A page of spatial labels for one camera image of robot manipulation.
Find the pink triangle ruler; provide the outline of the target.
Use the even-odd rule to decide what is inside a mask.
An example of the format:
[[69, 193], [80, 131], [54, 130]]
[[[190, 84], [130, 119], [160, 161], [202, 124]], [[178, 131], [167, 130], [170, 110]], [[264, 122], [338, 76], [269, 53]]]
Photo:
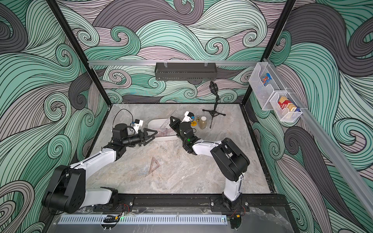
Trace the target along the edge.
[[166, 120], [165, 122], [163, 122], [160, 126], [160, 129], [161, 130], [166, 130], [166, 129], [170, 129], [170, 121]]
[[148, 174], [152, 174], [156, 169], [160, 167], [159, 162], [155, 157], [152, 157]]

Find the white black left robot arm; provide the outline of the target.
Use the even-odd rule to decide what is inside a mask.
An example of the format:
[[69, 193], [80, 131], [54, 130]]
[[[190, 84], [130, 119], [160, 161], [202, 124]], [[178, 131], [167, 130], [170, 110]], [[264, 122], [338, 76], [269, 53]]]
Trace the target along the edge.
[[108, 205], [114, 211], [120, 203], [118, 191], [109, 187], [87, 189], [86, 181], [103, 167], [119, 160], [128, 147], [146, 146], [157, 135], [156, 130], [144, 128], [133, 135], [127, 129], [113, 130], [111, 141], [100, 152], [69, 166], [58, 166], [51, 176], [42, 198], [42, 206], [52, 215], [72, 214], [96, 205]]

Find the blue triangle ruler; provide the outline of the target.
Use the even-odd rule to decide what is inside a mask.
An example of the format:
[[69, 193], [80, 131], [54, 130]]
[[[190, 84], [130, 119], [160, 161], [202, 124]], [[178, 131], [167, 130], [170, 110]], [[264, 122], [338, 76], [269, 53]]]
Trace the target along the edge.
[[140, 170], [137, 172], [137, 176], [139, 176], [139, 177], [146, 177], [146, 176], [148, 176], [149, 172], [150, 172], [150, 168], [151, 168], [150, 165], [146, 165], [146, 166], [140, 168]]

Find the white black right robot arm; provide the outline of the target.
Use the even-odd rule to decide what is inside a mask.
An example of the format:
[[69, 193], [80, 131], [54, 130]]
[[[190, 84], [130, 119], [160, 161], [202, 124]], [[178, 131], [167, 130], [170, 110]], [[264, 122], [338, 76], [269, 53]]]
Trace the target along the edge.
[[250, 160], [230, 138], [215, 142], [198, 138], [191, 127], [192, 120], [191, 116], [186, 116], [183, 120], [171, 116], [169, 126], [181, 139], [183, 149], [187, 153], [206, 155], [214, 159], [225, 177], [222, 204], [226, 210], [235, 211], [241, 206], [241, 185]]

